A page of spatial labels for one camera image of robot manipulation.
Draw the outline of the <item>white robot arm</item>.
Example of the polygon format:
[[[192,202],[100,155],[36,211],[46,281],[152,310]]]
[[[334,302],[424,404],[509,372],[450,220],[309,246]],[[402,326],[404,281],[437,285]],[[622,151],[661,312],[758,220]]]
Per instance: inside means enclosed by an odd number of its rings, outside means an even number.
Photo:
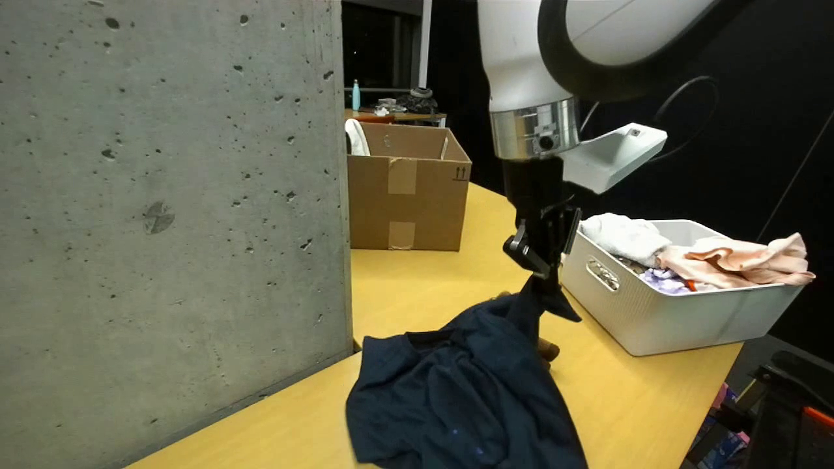
[[[560,292],[582,210],[563,190],[582,150],[576,101],[627,101],[678,77],[746,0],[477,0],[492,150],[515,233],[503,254],[530,271],[523,294],[565,320]]]

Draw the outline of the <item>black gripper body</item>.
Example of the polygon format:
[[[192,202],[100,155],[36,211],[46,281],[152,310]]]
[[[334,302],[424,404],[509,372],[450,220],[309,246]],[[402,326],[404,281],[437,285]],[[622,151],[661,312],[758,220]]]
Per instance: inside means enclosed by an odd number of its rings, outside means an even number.
[[[574,193],[563,187],[563,160],[506,163],[503,190],[515,210],[515,233],[503,254],[535,276],[556,276],[582,220]]]

